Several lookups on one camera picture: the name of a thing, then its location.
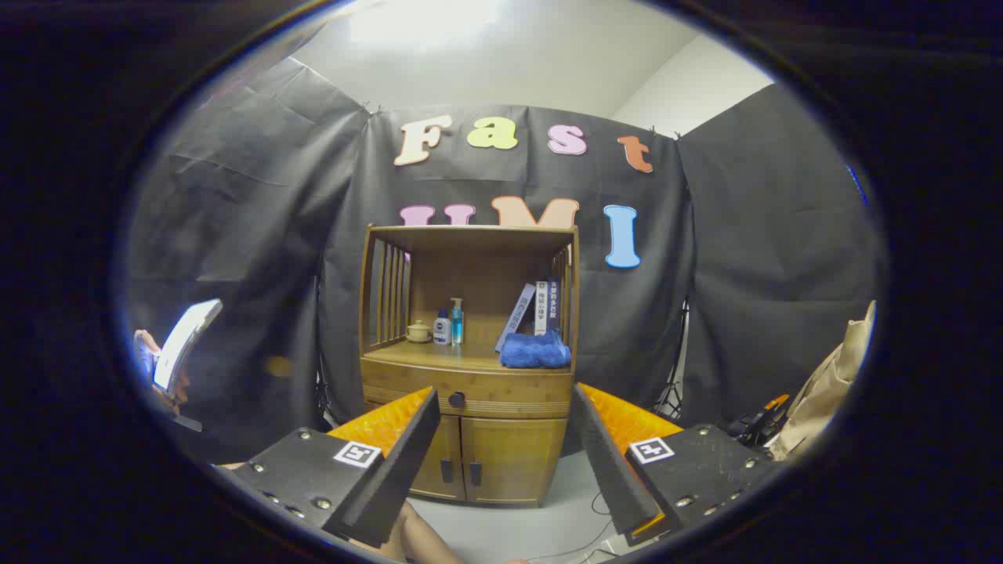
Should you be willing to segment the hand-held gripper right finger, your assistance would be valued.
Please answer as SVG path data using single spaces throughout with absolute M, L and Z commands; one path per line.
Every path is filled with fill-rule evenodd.
M 715 425 L 681 428 L 585 383 L 574 385 L 570 412 L 614 529 L 630 546 L 705 522 L 780 471 Z

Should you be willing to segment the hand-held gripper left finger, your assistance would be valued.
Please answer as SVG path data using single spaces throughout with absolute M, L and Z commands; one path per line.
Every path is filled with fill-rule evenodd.
M 261 501 L 328 534 L 389 539 L 440 425 L 433 386 L 322 432 L 297 428 L 233 470 Z

